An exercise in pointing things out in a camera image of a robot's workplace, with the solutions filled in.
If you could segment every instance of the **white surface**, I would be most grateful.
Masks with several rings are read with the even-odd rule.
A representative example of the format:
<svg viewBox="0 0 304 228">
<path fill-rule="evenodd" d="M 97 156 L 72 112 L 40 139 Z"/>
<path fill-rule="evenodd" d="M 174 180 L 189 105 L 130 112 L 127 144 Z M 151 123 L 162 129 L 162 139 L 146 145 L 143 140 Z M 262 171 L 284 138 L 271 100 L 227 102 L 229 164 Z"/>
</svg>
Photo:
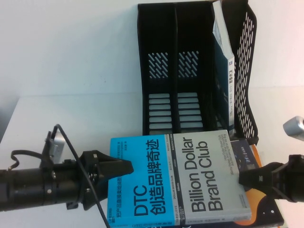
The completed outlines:
<svg viewBox="0 0 304 228">
<path fill-rule="evenodd" d="M 263 164 L 288 161 L 290 154 L 304 154 L 304 142 L 288 137 L 283 124 L 296 115 L 304 117 L 304 87 L 251 88 L 250 106 L 258 127 L 257 145 Z M 304 203 L 279 201 L 289 228 L 303 227 Z"/>
<path fill-rule="evenodd" d="M 251 87 L 304 86 L 304 1 L 249 0 L 257 31 Z"/>
<path fill-rule="evenodd" d="M 0 169 L 13 160 L 10 152 L 26 149 L 41 152 L 48 131 L 61 124 L 78 155 L 85 150 L 108 154 L 110 139 L 142 134 L 141 94 L 24 97 L 18 102 L 0 144 Z M 73 159 L 65 145 L 62 160 Z M 39 160 L 20 156 L 18 168 L 35 168 Z M 106 211 L 106 200 L 102 207 Z M 104 223 L 97 207 L 84 212 L 67 211 L 65 204 L 0 213 L 0 227 L 100 228 Z"/>
<path fill-rule="evenodd" d="M 304 87 L 251 88 L 251 108 L 259 130 L 258 149 L 264 164 L 287 162 L 289 154 L 303 154 L 304 142 L 288 137 L 283 123 L 295 115 L 304 116 Z M 0 144 L 0 168 L 13 161 L 10 152 L 28 149 L 40 152 L 47 131 L 62 124 L 78 154 L 98 149 L 107 153 L 112 137 L 141 135 L 141 94 L 45 96 L 21 98 Z M 65 146 L 62 159 L 73 156 Z M 20 157 L 20 168 L 32 168 L 39 161 Z M 280 201 L 289 228 L 302 227 L 304 203 Z M 97 208 L 67 211 L 65 205 L 0 213 L 1 227 L 44 228 L 103 227 Z"/>
<path fill-rule="evenodd" d="M 136 4 L 164 1 L 1 0 L 0 139 L 19 96 L 140 92 Z M 249 4 L 250 86 L 304 86 L 304 1 Z"/>
</svg>

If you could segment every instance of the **book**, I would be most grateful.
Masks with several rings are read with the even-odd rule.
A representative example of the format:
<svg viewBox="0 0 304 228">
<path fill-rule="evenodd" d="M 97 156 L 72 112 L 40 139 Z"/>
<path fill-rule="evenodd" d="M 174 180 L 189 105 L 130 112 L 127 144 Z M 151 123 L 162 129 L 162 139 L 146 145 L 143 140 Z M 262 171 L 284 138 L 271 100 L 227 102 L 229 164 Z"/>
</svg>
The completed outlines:
<svg viewBox="0 0 304 228">
<path fill-rule="evenodd" d="M 218 117 L 229 135 L 234 133 L 234 55 L 224 21 L 221 2 L 214 9 L 215 106 Z"/>
<path fill-rule="evenodd" d="M 239 171 L 262 167 L 255 145 L 249 146 L 246 140 L 240 140 L 232 141 L 231 146 Z M 285 223 L 276 201 L 256 189 L 245 188 L 245 191 L 252 212 L 250 219 L 192 225 L 191 228 L 282 228 Z"/>
<path fill-rule="evenodd" d="M 251 218 L 226 130 L 111 140 L 134 172 L 109 180 L 111 227 L 189 226 Z"/>
</svg>

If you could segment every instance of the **white table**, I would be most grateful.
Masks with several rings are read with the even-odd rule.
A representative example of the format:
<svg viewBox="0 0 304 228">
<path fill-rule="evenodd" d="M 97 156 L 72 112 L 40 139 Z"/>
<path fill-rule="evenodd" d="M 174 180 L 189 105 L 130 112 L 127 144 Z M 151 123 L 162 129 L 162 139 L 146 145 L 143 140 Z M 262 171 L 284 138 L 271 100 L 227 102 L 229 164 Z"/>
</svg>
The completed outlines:
<svg viewBox="0 0 304 228">
<path fill-rule="evenodd" d="M 285 135 L 282 124 L 295 115 L 304 116 L 304 88 L 249 90 L 258 126 L 258 149 L 264 163 L 287 162 L 289 154 L 304 153 L 304 142 Z M 80 155 L 97 149 L 108 153 L 113 137 L 142 134 L 141 94 L 106 94 L 23 97 L 19 100 L 0 144 L 0 168 L 7 169 L 15 149 L 41 152 L 44 139 L 60 123 Z M 62 159 L 73 156 L 65 146 Z M 20 157 L 20 169 L 35 168 L 39 160 Z M 102 207 L 106 210 L 106 200 Z M 280 202 L 290 228 L 301 227 L 304 204 Z M 54 228 L 104 227 L 97 207 L 66 210 L 64 204 L 0 213 L 1 227 Z"/>
</svg>

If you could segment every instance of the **black cylindrical motor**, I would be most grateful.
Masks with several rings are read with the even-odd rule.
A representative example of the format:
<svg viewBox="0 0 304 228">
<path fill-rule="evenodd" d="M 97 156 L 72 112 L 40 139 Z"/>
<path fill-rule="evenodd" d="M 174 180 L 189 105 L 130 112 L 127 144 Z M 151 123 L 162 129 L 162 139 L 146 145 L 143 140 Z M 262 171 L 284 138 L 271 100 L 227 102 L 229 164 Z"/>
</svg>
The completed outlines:
<svg viewBox="0 0 304 228">
<path fill-rule="evenodd" d="M 57 203 L 78 202 L 77 164 L 55 164 L 47 169 L 0 170 L 0 211 Z"/>
</svg>

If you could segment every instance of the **black plastic file organizer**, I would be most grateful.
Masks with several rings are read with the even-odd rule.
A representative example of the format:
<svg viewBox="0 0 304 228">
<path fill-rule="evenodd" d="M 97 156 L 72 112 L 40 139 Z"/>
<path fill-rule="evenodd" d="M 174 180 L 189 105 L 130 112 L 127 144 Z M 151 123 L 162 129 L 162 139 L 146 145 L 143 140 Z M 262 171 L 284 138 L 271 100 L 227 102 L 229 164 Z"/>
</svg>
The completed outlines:
<svg viewBox="0 0 304 228">
<path fill-rule="evenodd" d="M 222 3 L 235 55 L 236 138 L 257 143 L 248 85 L 257 20 L 245 0 Z M 138 5 L 143 135 L 222 129 L 215 110 L 212 2 Z"/>
</svg>

